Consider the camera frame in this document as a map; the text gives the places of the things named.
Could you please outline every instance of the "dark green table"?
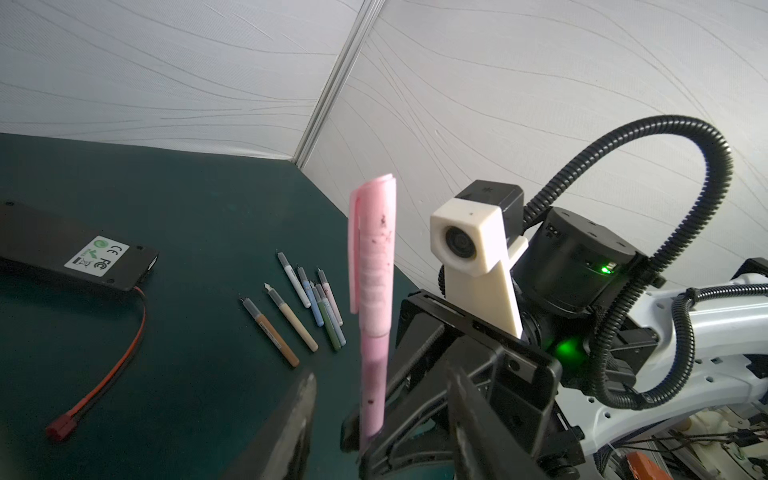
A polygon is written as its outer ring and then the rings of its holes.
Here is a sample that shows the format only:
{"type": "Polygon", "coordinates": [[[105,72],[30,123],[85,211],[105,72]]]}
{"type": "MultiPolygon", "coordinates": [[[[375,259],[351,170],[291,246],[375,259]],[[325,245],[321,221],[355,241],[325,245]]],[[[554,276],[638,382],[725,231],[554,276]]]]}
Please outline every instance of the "dark green table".
{"type": "MultiPolygon", "coordinates": [[[[144,283],[141,349],[59,445],[45,438],[45,426],[120,358],[141,305],[0,275],[0,478],[216,478],[300,369],[312,369],[319,385],[307,478],[356,478],[356,457],[338,447],[341,421],[359,394],[346,218],[294,165],[0,134],[0,197],[161,252],[144,283]],[[345,320],[340,352],[302,308],[275,249],[308,272],[325,270],[345,320]],[[264,282],[308,327],[316,353],[280,315],[264,282]],[[254,324],[241,295],[272,320],[300,358],[298,369],[254,324]]],[[[396,271],[393,332],[399,303],[414,290],[396,271]]]]}

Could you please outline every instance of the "green led light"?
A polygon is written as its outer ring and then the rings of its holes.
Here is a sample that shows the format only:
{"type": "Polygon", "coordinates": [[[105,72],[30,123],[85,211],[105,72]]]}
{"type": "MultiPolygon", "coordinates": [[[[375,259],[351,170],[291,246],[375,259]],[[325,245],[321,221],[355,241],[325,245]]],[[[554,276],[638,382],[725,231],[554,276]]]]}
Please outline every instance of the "green led light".
{"type": "Polygon", "coordinates": [[[581,346],[581,338],[579,337],[563,340],[554,348],[552,354],[567,368],[577,367],[587,359],[587,353],[581,346]]]}

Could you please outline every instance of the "pink marker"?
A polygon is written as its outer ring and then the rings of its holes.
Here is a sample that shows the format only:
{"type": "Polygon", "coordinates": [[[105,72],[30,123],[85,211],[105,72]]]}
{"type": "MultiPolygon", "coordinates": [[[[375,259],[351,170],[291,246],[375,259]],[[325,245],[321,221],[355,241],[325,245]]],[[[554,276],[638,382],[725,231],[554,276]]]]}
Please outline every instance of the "pink marker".
{"type": "Polygon", "coordinates": [[[384,425],[395,209],[396,181],[391,174],[366,182],[349,198],[349,309],[359,311],[362,357],[361,454],[384,425]]]}

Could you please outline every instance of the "pen clip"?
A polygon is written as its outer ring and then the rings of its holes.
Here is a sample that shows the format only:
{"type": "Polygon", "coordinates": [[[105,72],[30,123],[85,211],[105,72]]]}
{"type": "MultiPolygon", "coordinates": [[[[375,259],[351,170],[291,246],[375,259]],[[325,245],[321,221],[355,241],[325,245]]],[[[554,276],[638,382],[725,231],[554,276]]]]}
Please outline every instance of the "pen clip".
{"type": "Polygon", "coordinates": [[[349,264],[349,311],[357,313],[359,302],[360,276],[358,262],[360,257],[360,225],[357,216],[360,189],[349,195],[349,220],[347,222],[347,263],[349,264]]]}

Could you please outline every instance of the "camera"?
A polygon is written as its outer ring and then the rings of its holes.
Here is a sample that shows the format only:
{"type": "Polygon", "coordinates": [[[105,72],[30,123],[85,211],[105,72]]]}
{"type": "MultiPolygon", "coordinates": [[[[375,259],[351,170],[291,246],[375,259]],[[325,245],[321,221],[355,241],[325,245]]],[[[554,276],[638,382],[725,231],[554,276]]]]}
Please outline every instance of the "camera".
{"type": "Polygon", "coordinates": [[[445,268],[445,298],[518,338],[509,272],[528,247],[522,208],[519,186],[476,180],[429,218],[432,253],[445,268]]]}

